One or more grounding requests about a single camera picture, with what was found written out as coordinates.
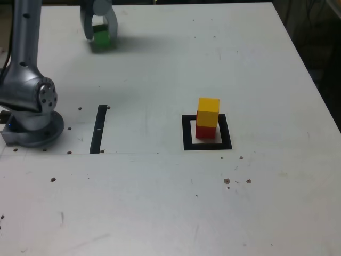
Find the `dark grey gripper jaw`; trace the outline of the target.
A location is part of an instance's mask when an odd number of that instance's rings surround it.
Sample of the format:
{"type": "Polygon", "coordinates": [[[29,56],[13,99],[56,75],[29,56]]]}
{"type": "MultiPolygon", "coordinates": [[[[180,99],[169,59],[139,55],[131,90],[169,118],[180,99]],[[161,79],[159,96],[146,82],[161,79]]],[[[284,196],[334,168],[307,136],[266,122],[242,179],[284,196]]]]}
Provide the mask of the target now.
{"type": "Polygon", "coordinates": [[[92,27],[92,19],[94,16],[93,11],[94,0],[80,1],[80,21],[87,40],[92,41],[94,32],[92,27]]]}

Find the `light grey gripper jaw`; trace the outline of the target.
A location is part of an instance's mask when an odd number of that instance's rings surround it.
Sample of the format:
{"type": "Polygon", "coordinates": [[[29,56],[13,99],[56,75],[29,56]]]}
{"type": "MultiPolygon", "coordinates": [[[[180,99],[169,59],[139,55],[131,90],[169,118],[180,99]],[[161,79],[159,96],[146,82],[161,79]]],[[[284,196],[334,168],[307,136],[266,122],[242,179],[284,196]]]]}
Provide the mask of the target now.
{"type": "Polygon", "coordinates": [[[112,1],[98,0],[93,3],[94,15],[103,18],[103,24],[93,26],[95,43],[113,43],[117,38],[118,21],[112,1]]]}

